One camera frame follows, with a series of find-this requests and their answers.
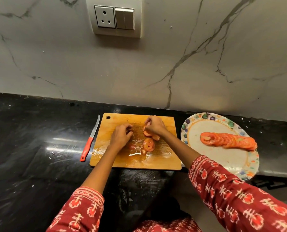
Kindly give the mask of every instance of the red printed shirt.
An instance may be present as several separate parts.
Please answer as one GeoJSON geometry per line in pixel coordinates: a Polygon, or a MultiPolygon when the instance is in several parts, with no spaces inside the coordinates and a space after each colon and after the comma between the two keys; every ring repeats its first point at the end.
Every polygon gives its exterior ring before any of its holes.
{"type": "MultiPolygon", "coordinates": [[[[230,232],[287,232],[287,205],[251,186],[206,156],[194,160],[189,178],[204,204],[230,232]]],[[[54,218],[47,232],[97,232],[104,198],[80,187],[54,218]]],[[[191,218],[171,223],[144,221],[134,232],[201,232],[191,218]]]]}

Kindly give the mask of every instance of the plate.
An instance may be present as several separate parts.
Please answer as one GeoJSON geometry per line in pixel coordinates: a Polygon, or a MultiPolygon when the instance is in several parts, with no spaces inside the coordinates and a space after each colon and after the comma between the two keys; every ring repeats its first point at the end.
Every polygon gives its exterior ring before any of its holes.
{"type": "Polygon", "coordinates": [[[249,137],[235,122],[213,113],[197,113],[187,118],[181,128],[181,140],[198,153],[221,164],[243,181],[251,179],[258,171],[259,155],[255,151],[237,148],[207,146],[200,141],[203,132],[229,133],[249,137]]]}

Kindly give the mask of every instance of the red knife handle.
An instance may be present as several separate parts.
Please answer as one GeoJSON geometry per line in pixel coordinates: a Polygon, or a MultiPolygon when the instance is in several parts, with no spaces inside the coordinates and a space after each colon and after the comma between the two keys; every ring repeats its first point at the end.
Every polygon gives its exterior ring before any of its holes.
{"type": "Polygon", "coordinates": [[[92,141],[93,141],[93,137],[89,137],[89,139],[86,143],[86,146],[84,147],[84,150],[81,154],[81,158],[80,158],[81,162],[85,162],[85,159],[86,159],[86,157],[90,151],[92,141]]]}

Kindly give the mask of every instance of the red patterned sleeve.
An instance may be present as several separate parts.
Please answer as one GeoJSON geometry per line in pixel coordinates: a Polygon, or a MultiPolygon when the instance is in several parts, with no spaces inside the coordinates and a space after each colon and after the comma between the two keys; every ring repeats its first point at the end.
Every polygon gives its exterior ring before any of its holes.
{"type": "Polygon", "coordinates": [[[104,210],[103,196],[89,187],[79,187],[46,232],[97,232],[104,210]]]}
{"type": "Polygon", "coordinates": [[[189,178],[204,204],[227,231],[287,232],[287,205],[200,156],[189,178]]]}

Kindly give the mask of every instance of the countertop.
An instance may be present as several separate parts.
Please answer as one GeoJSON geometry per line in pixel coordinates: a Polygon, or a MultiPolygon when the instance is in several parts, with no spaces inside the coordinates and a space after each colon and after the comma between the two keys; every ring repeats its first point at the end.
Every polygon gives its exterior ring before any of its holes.
{"type": "MultiPolygon", "coordinates": [[[[0,231],[46,230],[91,172],[90,155],[84,163],[79,159],[97,115],[106,112],[172,116],[178,137],[183,122],[196,113],[0,93],[0,231]]],[[[257,141],[257,175],[287,181],[287,122],[226,117],[257,141]]],[[[100,231],[131,226],[173,174],[112,169],[100,231]]]]}

